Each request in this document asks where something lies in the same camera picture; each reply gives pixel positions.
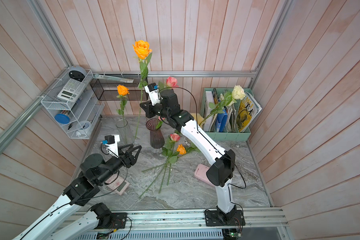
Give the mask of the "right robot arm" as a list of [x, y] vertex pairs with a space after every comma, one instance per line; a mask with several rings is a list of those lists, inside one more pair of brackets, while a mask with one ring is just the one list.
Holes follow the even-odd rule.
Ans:
[[145, 86], [149, 100], [140, 103], [146, 117], [160, 117], [192, 142], [192, 148], [198, 149], [208, 160], [210, 168], [206, 172], [208, 180], [215, 186], [218, 205], [215, 210], [205, 210], [206, 225], [233, 226], [245, 225], [244, 211], [241, 205], [233, 202], [232, 178], [236, 167], [236, 155], [233, 150], [225, 150], [209, 137], [199, 126], [197, 119], [188, 111], [181, 109], [173, 88], [160, 89], [156, 84]]

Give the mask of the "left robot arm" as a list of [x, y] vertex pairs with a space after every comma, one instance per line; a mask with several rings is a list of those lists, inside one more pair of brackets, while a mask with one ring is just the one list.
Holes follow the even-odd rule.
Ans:
[[112, 213], [104, 204], [96, 204], [85, 215], [83, 222], [71, 224], [61, 229], [58, 234], [54, 233], [68, 217], [78, 209], [85, 206], [90, 200], [99, 198], [100, 188], [113, 175], [117, 174], [120, 168], [129, 169], [136, 164], [142, 147], [133, 144], [117, 147], [113, 152], [108, 149], [111, 156], [105, 161], [101, 154], [91, 154], [86, 157], [80, 165], [81, 172], [56, 202], [27, 229], [17, 235], [17, 240], [55, 240], [58, 235], [65, 239], [75, 238], [81, 233], [95, 227], [107, 227], [112, 221]]

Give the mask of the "orange rose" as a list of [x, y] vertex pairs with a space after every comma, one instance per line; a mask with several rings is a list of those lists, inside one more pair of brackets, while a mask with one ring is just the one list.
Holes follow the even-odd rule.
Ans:
[[152, 58], [152, 49], [150, 49], [150, 44], [143, 40], [139, 40], [134, 44], [134, 51], [137, 55], [139, 66], [140, 66], [140, 82], [138, 85], [138, 89], [140, 90], [140, 101], [143, 102], [144, 95], [144, 87], [148, 85], [147, 77], [149, 73], [148, 65]]
[[161, 184], [159, 187], [159, 193], [162, 191], [162, 187], [164, 184], [165, 176], [168, 173], [167, 184], [169, 184], [169, 180], [171, 178], [172, 166], [176, 164], [179, 158], [192, 153], [197, 152], [198, 148], [194, 145], [184, 146], [183, 144], [175, 145], [174, 141], [170, 141], [167, 146], [162, 147], [162, 155], [165, 157], [165, 161], [161, 165], [157, 165], [155, 167], [143, 170], [143, 173], [153, 171], [159, 169], [156, 176], [153, 178], [153, 181], [146, 187], [146, 189], [140, 194], [139, 198], [141, 199], [146, 192], [150, 190], [150, 188], [156, 183], [156, 181], [161, 178]]
[[123, 85], [118, 85], [117, 90], [119, 94], [117, 98], [120, 99], [120, 109], [118, 113], [122, 116], [122, 119], [125, 119], [125, 107], [128, 102], [127, 95], [129, 94], [129, 89]]

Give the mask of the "pink tulip bud flower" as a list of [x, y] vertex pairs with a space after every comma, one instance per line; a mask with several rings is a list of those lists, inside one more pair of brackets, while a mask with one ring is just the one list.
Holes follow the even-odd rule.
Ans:
[[160, 129], [163, 123], [164, 123], [164, 118], [158, 117], [158, 123], [156, 125], [156, 130]]

